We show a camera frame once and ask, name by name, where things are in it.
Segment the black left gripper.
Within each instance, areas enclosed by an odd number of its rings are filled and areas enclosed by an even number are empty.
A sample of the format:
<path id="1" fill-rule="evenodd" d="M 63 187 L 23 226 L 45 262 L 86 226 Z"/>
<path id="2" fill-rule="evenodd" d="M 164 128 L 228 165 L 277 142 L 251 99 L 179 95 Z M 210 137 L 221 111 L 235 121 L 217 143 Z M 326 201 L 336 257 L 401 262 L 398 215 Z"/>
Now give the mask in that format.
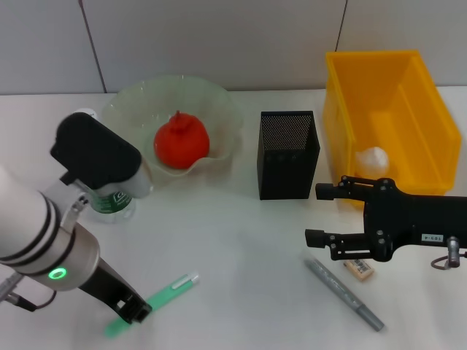
<path id="1" fill-rule="evenodd" d="M 90 278 L 79 289 L 109 306 L 128 324 L 143 322 L 153 309 L 102 258 Z"/>

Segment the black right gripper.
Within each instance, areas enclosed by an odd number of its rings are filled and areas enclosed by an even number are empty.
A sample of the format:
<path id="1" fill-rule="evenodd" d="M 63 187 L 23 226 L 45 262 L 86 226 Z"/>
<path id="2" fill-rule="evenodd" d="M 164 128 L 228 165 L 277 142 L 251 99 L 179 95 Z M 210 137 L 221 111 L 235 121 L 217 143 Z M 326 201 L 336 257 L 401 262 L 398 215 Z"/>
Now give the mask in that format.
<path id="1" fill-rule="evenodd" d="M 318 200 L 364 201 L 364 233 L 338 234 L 305 230 L 306 245 L 330 249 L 332 260 L 373 259 L 388 262 L 408 245 L 447 248 L 447 261 L 460 262 L 466 248 L 466 198 L 413 195 L 389 179 L 343 176 L 337 185 L 317 183 Z"/>

